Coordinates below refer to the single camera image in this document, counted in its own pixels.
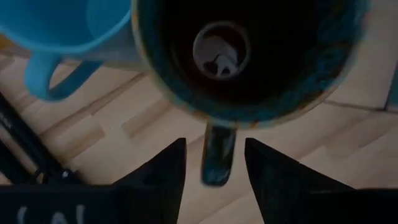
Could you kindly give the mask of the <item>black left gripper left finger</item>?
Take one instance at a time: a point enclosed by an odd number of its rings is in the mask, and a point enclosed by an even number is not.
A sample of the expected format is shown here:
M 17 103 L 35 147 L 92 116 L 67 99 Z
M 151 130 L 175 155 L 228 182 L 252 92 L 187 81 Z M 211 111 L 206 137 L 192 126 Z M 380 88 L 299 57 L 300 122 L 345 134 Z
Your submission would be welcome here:
M 186 139 L 178 138 L 114 183 L 120 223 L 177 223 L 186 176 Z

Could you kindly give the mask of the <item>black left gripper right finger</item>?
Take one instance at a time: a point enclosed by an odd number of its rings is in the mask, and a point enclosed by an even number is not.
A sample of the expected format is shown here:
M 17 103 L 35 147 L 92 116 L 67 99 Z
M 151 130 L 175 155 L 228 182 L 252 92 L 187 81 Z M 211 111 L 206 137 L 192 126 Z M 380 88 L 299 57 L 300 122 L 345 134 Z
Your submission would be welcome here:
M 303 194 L 352 189 L 254 138 L 245 140 L 244 156 L 265 223 L 291 223 L 290 213 Z

